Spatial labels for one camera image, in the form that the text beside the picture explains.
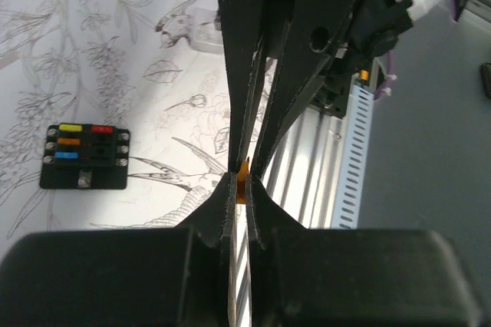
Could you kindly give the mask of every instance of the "gray surface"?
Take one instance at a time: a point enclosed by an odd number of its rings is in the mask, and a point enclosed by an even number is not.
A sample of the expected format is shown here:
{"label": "gray surface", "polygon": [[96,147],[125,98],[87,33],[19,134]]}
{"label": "gray surface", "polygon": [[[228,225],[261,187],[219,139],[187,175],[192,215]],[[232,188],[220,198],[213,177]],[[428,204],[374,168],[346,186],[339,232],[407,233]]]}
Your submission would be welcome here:
{"label": "gray surface", "polygon": [[375,107],[361,228],[435,229],[455,240],[491,306],[491,101],[479,65],[489,30],[436,8],[395,50]]}

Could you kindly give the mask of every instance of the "orange object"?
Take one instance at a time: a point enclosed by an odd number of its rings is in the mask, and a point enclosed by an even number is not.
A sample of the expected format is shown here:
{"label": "orange object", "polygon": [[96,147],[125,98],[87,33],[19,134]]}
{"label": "orange object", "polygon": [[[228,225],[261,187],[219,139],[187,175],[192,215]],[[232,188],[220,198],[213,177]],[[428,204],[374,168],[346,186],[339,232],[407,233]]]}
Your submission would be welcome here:
{"label": "orange object", "polygon": [[366,71],[366,70],[361,70],[361,73],[360,73],[360,79],[361,79],[361,80],[368,81],[368,71]]}
{"label": "orange object", "polygon": [[246,180],[249,175],[249,157],[242,162],[237,174],[237,203],[246,204]]}
{"label": "orange object", "polygon": [[59,137],[58,144],[60,145],[80,145],[80,139],[71,139],[69,137]]}

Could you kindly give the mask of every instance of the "screw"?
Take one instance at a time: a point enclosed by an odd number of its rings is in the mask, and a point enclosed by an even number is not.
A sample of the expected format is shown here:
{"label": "screw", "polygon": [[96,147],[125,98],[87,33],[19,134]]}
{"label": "screw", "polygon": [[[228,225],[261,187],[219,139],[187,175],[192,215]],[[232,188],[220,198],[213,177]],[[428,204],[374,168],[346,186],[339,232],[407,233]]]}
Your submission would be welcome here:
{"label": "screw", "polygon": [[91,181],[88,177],[82,176],[78,178],[78,187],[91,187]]}

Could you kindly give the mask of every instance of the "bird illustration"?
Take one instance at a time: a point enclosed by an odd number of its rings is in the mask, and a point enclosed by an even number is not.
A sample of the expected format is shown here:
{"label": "bird illustration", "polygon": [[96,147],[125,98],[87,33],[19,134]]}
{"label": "bird illustration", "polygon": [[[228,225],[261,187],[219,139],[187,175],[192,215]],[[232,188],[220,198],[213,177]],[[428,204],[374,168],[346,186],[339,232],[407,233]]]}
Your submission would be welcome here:
{"label": "bird illustration", "polygon": [[188,7],[198,0],[187,0],[166,13],[155,26],[155,32],[161,33],[161,48],[170,48],[176,45],[181,39],[185,38],[188,42],[191,34],[192,15],[186,13]]}
{"label": "bird illustration", "polygon": [[185,147],[188,147],[198,158],[203,160],[208,167],[208,172],[200,174],[186,174],[164,163],[157,162],[155,160],[148,160],[147,158],[132,157],[134,160],[138,160],[145,164],[148,164],[158,170],[156,173],[132,173],[128,177],[133,177],[143,180],[152,180],[160,183],[167,183],[180,187],[187,191],[183,201],[179,208],[172,210],[164,216],[153,219],[149,222],[132,226],[111,226],[111,225],[97,225],[92,226],[100,227],[104,229],[123,229],[123,228],[142,228],[142,227],[169,227],[175,226],[187,216],[189,216],[198,206],[200,206],[211,195],[216,185],[222,178],[223,173],[226,171],[225,167],[216,159],[208,155],[203,150],[195,147],[191,143],[173,137],[173,139]]}

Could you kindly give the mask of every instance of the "leaf drawing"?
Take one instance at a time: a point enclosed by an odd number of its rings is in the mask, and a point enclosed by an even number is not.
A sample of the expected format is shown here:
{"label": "leaf drawing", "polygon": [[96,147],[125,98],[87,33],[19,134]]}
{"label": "leaf drawing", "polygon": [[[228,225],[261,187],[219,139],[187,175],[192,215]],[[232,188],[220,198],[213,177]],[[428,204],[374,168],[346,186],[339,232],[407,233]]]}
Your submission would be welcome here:
{"label": "leaf drawing", "polygon": [[22,225],[29,214],[31,214],[31,212],[38,207],[38,205],[41,203],[47,193],[47,190],[37,189],[35,193],[32,194],[31,198],[29,198],[27,203],[21,208],[21,211],[18,213],[14,224],[7,233],[7,239],[10,239],[12,235],[14,235],[14,232],[17,230],[17,228]]}
{"label": "leaf drawing", "polygon": [[51,13],[46,15],[32,15],[21,12],[10,12],[0,10],[0,19],[6,18],[6,21],[0,21],[0,45],[13,41],[12,46],[7,46],[4,51],[0,51],[0,58],[6,54],[17,51],[34,39],[35,34],[40,31],[51,18]]}
{"label": "leaf drawing", "polygon": [[160,60],[151,64],[143,75],[148,81],[158,84],[173,83],[182,70],[172,61]]}
{"label": "leaf drawing", "polygon": [[216,134],[214,140],[215,154],[223,153],[227,150],[227,147],[229,146],[229,135],[230,127],[224,127]]}
{"label": "leaf drawing", "polygon": [[114,11],[114,24],[116,24],[116,26],[120,28],[122,21],[123,21],[123,5],[121,4],[121,2],[118,2],[116,4],[116,10]]}

